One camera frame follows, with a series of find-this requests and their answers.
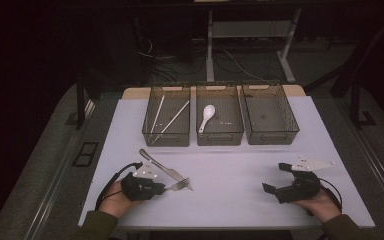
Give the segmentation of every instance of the hand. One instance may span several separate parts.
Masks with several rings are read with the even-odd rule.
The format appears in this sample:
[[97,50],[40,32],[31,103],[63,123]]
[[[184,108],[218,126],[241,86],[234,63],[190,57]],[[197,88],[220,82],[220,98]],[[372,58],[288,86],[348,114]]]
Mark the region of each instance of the hand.
[[293,204],[297,204],[312,212],[321,223],[325,223],[342,214],[324,190],[320,190],[314,198],[299,200],[293,202]]
[[121,192],[120,181],[116,181],[108,189],[108,192],[101,205],[99,206],[99,211],[106,212],[113,215],[116,218],[123,216],[129,209],[134,206],[141,204],[143,201],[130,201],[124,194]]

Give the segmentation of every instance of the floor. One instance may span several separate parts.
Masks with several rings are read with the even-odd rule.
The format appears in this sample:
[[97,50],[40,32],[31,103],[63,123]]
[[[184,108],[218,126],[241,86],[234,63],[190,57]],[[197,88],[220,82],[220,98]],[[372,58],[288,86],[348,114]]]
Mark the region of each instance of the floor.
[[[205,81],[205,44],[196,40],[194,46],[192,61],[179,60],[164,51],[156,53],[160,61],[158,64],[146,65],[153,72],[146,85],[149,86],[153,81]],[[216,42],[216,80],[257,77],[288,84],[275,55],[281,46],[275,40]],[[340,66],[354,49],[353,45],[327,49],[328,42],[325,40],[294,42],[292,46],[288,61],[296,84],[301,86],[306,86]],[[375,174],[384,169],[384,113],[370,93],[363,90],[361,110],[369,112],[376,125],[356,129],[348,118],[349,94],[342,99],[332,98],[329,90],[333,83],[334,79],[306,94],[313,98],[376,224],[375,228],[365,231],[384,239],[384,173]],[[76,130],[75,86],[67,91],[1,212],[0,239],[66,239],[76,230],[82,204],[111,123],[112,112],[121,96],[121,92],[108,91],[103,92],[100,99],[90,101],[86,122],[80,130]],[[98,143],[91,165],[74,167],[72,162],[85,142]],[[307,240],[317,239],[320,235],[320,229],[293,230],[277,239],[291,239],[292,236],[294,240]],[[127,233],[116,229],[113,236],[125,239]],[[132,238],[158,239],[155,236],[155,233],[154,236],[152,233],[130,234]],[[260,239],[248,237],[245,233],[241,236],[241,239]]]

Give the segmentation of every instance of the knife blade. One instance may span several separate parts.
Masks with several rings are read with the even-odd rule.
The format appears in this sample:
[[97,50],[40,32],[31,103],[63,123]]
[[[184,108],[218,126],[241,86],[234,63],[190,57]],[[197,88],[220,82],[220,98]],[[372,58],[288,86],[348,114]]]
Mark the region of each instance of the knife blade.
[[[146,151],[145,149],[139,150],[140,155],[142,157],[148,159],[151,163],[153,163],[155,166],[157,166],[159,169],[163,170],[165,173],[167,173],[170,177],[174,178],[176,181],[182,181],[185,178],[180,175],[176,170],[170,169],[159,163],[157,160],[153,159]],[[191,191],[193,191],[191,184],[189,183],[187,186]]]

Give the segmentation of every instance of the dark background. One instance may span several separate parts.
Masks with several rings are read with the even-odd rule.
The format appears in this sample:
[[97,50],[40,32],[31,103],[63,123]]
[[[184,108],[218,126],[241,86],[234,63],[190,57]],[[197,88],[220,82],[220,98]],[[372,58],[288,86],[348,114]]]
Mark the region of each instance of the dark background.
[[[125,83],[140,86],[146,81],[135,54],[139,38],[126,35],[135,30],[130,24],[131,15],[67,17],[61,14],[60,7],[57,1],[0,1],[0,209],[56,104],[75,84],[80,71],[90,75],[86,86],[95,98],[99,98],[101,91],[121,90]],[[152,24],[145,24],[144,32],[159,45],[172,46],[174,52],[185,49],[191,37],[205,38],[206,19],[203,21],[200,14],[189,11],[164,18],[148,12],[148,22]],[[239,15],[236,16],[247,18],[249,12]],[[382,22],[384,9],[369,5],[307,7],[303,9],[296,37],[355,40],[362,33],[375,32]],[[178,34],[167,36],[168,32]],[[114,52],[124,58],[114,57]],[[179,54],[188,56],[187,52]],[[126,61],[136,68],[126,68]],[[360,78],[384,107],[384,38],[373,50]]]

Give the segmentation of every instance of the table surface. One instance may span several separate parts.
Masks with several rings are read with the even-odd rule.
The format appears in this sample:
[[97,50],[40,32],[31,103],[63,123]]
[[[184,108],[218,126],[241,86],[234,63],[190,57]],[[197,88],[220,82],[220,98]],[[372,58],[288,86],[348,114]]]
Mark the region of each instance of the table surface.
[[[198,146],[195,131],[194,89],[191,94],[189,147],[147,147],[141,133],[149,88],[127,89],[117,105],[79,225],[94,209],[99,193],[109,179],[132,162],[145,162],[139,149],[168,168],[189,177],[193,191],[184,189],[154,196],[129,211],[119,226],[126,229],[303,229],[319,222],[298,206],[279,204],[265,193],[262,183],[289,186],[293,175],[280,171],[278,163],[295,164],[300,156],[334,161],[333,168],[315,171],[336,186],[343,198],[344,213],[360,227],[373,227],[357,189],[346,171],[310,97],[299,86],[285,92],[300,127],[291,145],[249,145],[244,133],[240,146]],[[175,180],[155,168],[155,182],[167,186]]]

